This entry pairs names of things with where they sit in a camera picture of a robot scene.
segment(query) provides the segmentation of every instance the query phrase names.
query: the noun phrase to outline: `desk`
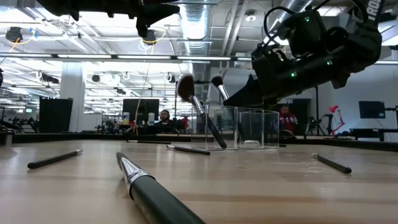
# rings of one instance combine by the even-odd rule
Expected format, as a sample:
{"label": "desk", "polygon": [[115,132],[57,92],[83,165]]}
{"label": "desk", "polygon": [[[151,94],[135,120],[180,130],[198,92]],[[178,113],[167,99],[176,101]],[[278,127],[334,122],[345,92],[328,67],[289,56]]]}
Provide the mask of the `desk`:
{"label": "desk", "polygon": [[[84,152],[39,169],[26,167],[74,149]],[[1,223],[146,223],[127,194],[117,151],[207,223],[398,223],[394,152],[288,145],[279,152],[203,156],[166,151],[165,145],[99,140],[0,148]],[[353,173],[319,163],[310,158],[313,152]]]}
{"label": "desk", "polygon": [[351,135],[358,138],[378,138],[380,142],[384,142],[384,133],[398,133],[398,129],[386,128],[352,128]]}

